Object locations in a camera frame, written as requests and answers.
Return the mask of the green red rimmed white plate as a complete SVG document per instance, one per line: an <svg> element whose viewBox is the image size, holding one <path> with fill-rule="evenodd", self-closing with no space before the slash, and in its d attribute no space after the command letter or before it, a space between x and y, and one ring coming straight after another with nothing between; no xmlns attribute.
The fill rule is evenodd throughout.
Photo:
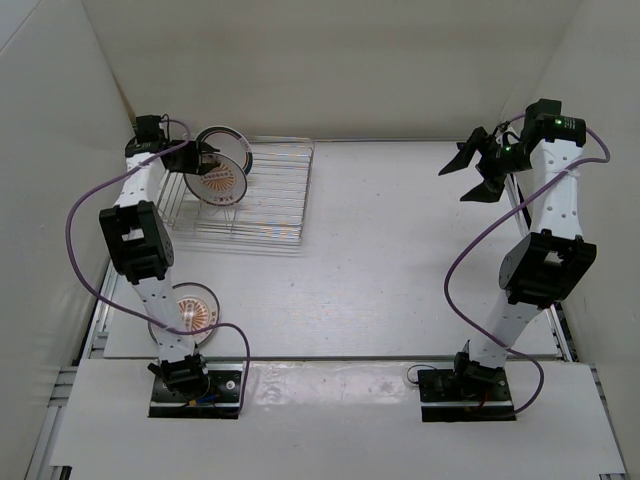
<svg viewBox="0 0 640 480"><path fill-rule="evenodd" d="M195 141L217 149L238 164L246 175L253 167L253 152L247 139L237 130L222 126L210 126L199 132Z"/></svg>

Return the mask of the orange sunburst plate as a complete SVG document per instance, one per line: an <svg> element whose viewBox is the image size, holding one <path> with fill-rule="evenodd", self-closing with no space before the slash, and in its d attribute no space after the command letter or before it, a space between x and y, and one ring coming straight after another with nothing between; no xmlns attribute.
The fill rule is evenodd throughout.
<svg viewBox="0 0 640 480"><path fill-rule="evenodd" d="M146 314L159 323L180 331L189 331L196 344L206 343L213 331L211 326L219 321L220 303L207 286L196 282L182 282L172 286L172 294L165 285L154 282L151 289L140 290Z"/></svg>
<svg viewBox="0 0 640 480"><path fill-rule="evenodd" d="M248 180L243 169L229 157L217 154L220 166L206 175L184 174L189 191L202 202L218 207L239 203L247 193Z"/></svg>

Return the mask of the orange sunburst plate front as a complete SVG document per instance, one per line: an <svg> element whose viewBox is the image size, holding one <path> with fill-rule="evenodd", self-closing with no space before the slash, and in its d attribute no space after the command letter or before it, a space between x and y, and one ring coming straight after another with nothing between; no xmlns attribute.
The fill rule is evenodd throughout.
<svg viewBox="0 0 640 480"><path fill-rule="evenodd" d="M196 282L182 282L172 286L172 294L165 285L154 282L151 289L140 290L146 314L159 323L180 331L189 331L196 344L206 343L213 331L211 326L219 321L220 303L207 286Z"/></svg>

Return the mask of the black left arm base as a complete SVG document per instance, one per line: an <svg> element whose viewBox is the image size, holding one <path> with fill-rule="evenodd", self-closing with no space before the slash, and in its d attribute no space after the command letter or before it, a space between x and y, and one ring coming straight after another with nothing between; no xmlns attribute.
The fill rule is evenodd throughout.
<svg viewBox="0 0 640 480"><path fill-rule="evenodd" d="M162 419L231 419L240 415L245 367L241 363L209 363L208 378L191 391L170 390L154 378L147 416Z"/></svg>

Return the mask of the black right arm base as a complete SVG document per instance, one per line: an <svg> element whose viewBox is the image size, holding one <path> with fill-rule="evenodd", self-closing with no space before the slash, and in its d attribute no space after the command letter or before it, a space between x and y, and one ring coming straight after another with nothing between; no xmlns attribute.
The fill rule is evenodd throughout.
<svg viewBox="0 0 640 480"><path fill-rule="evenodd" d="M496 383L458 380L452 368L417 364L407 380L419 389L423 423L510 422L515 407L504 371Z"/></svg>

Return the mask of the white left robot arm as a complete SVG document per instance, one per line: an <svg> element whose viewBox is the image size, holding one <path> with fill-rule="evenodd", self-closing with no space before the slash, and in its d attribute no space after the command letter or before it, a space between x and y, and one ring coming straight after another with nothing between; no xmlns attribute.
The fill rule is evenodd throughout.
<svg viewBox="0 0 640 480"><path fill-rule="evenodd" d="M203 175L210 168L201 166L194 141L154 158L162 146L129 142L125 149L129 176L114 205L100 212L99 223L113 266L132 285L144 315L151 319L158 360L150 370L170 392L198 400L208 392L210 377L197 342L186 333L174 295L170 276L174 249L155 200L167 171Z"/></svg>

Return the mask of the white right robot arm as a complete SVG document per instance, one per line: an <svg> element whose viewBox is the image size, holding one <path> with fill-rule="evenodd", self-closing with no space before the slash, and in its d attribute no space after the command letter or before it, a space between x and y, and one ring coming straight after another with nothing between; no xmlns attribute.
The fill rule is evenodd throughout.
<svg viewBox="0 0 640 480"><path fill-rule="evenodd" d="M457 145L456 156L442 169L449 174L469 166L474 154L483 181L464 195L466 201L499 200L507 177L534 174L531 226L500 266L500 293L480 338L467 341L454 359L449 387L470 400L499 382L507 356L540 311L565 299L594 263L597 248L583 238L578 219L577 167L586 143L584 120L559 113L526 114L516 143L498 140L476 128Z"/></svg>

